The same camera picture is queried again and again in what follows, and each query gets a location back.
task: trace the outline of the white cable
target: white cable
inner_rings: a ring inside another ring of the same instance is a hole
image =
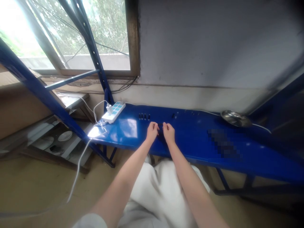
[[[260,127],[260,128],[263,128],[263,129],[265,129],[266,131],[268,131],[269,133],[271,133],[271,131],[270,131],[269,129],[267,129],[267,128],[263,127],[263,126],[257,125],[257,124],[255,124],[255,123],[253,123],[252,125],[255,125],[255,126],[258,126],[258,127]]]
[[[103,126],[101,126],[101,127],[105,130],[105,132],[102,133],[101,135],[107,133],[107,130],[106,130]],[[49,208],[46,208],[46,209],[44,209],[44,210],[42,210],[42,211],[38,211],[38,212],[17,212],[17,213],[14,213],[14,212],[0,212],[0,219],[4,219],[4,218],[17,218],[17,217],[32,217],[32,216],[37,216],[37,215],[44,214],[44,213],[46,213],[46,212],[48,212],[48,211],[50,211],[50,210],[59,208],[59,207],[65,205],[65,204],[67,204],[68,202],[70,202],[71,197],[72,197],[73,192],[74,192],[74,189],[75,189],[75,186],[76,186],[76,182],[77,182],[78,176],[79,176],[81,159],[82,159],[83,155],[85,154],[86,149],[88,148],[90,142],[91,142],[93,139],[95,139],[95,138],[91,138],[91,139],[88,141],[88,143],[87,143],[86,146],[85,146],[85,149],[83,150],[83,152],[82,152],[82,154],[81,154],[81,156],[80,156],[80,158],[79,158],[79,160],[78,160],[77,172],[76,172],[75,180],[74,180],[74,183],[73,183],[73,185],[72,185],[72,189],[71,189],[70,195],[69,195],[69,197],[68,197],[68,199],[67,199],[67,201],[66,201],[65,203],[60,204],[60,205],[58,205],[58,206],[49,207]]]
[[[98,105],[100,105],[101,103],[103,103],[103,102],[106,102],[107,104],[109,104],[106,100],[103,100],[102,102],[99,102],[99,103],[94,107],[94,109],[93,109],[93,114],[94,114],[94,118],[95,118],[96,123],[98,123],[98,121],[97,121],[97,116],[96,116],[96,114],[95,114],[95,108],[96,108]]]
[[[130,102],[124,102],[124,103],[126,103],[126,104],[130,104],[130,105],[145,105],[145,104],[132,104],[132,103],[130,103]],[[207,113],[209,113],[209,114],[212,114],[212,115],[215,115],[215,116],[220,116],[220,115],[218,115],[218,114],[215,114],[215,113],[212,113],[212,112],[208,112],[208,111],[204,111],[204,110],[200,110],[200,109],[191,109],[192,111],[203,111],[203,112],[207,112]]]
[[[82,156],[85,154],[85,151],[86,151],[86,149],[88,148],[88,146],[89,146],[89,144],[90,144],[90,142],[91,142],[92,140],[93,140],[93,138],[91,138],[91,139],[88,141],[88,143],[87,143],[86,146],[85,146],[85,149],[83,150],[83,152],[82,152],[82,154],[81,154],[81,156],[80,156],[80,158],[79,158],[79,160],[78,160],[76,177],[75,177],[74,183],[73,183],[73,185],[72,185],[72,189],[71,189],[69,198],[67,199],[67,201],[66,201],[65,204],[67,204],[67,203],[71,200],[71,197],[72,197],[72,194],[73,194],[73,192],[74,192],[74,188],[75,188],[75,185],[76,185],[76,182],[77,182],[77,179],[78,179],[78,175],[79,175],[79,171],[80,171],[80,162],[81,162]]]
[[[201,109],[192,109],[193,111],[203,111],[203,112],[207,112],[209,114],[212,114],[212,115],[215,115],[215,116],[221,116],[221,115],[218,115],[218,114],[215,114],[215,113],[212,113],[212,112],[208,112],[208,111],[204,111],[204,110],[201,110]]]
[[[88,104],[86,103],[86,101],[85,101],[82,97],[67,95],[67,94],[60,93],[60,92],[56,92],[56,93],[59,93],[59,94],[64,95],[64,96],[66,96],[66,97],[76,97],[76,98],[80,98],[80,99],[83,100],[83,102],[86,104],[86,106],[88,107],[88,109],[89,109],[91,112],[93,112],[93,110],[90,109],[90,107],[88,106]]]

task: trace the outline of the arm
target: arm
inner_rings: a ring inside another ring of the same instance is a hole
[[[104,219],[108,228],[117,227],[145,158],[158,135],[157,129],[157,123],[151,122],[146,140],[126,161],[109,188],[91,209],[91,213]]]
[[[202,181],[177,147],[174,139],[174,128],[169,123],[163,123],[163,131],[178,179],[198,227],[228,228],[211,201]]]

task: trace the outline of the power strip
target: power strip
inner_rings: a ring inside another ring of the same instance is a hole
[[[113,105],[113,112],[112,114],[110,114],[109,112],[106,112],[103,116],[102,116],[102,119],[105,121],[105,122],[108,122],[108,123],[113,123],[116,118],[119,116],[119,114],[121,113],[121,111],[125,108],[126,104],[125,103],[122,103],[122,102],[116,102],[114,105]]]

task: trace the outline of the stainless steel bowl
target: stainless steel bowl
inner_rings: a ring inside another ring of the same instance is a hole
[[[250,127],[252,125],[250,119],[247,116],[231,111],[225,110],[221,112],[221,117],[226,120],[228,123],[237,126],[237,127]]]

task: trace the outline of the white bowl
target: white bowl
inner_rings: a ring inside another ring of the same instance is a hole
[[[47,136],[36,140],[32,145],[41,150],[45,150],[54,142],[54,137]]]
[[[58,141],[60,141],[60,142],[68,141],[70,138],[72,138],[72,135],[73,135],[73,132],[71,132],[71,131],[63,132],[59,136]]]

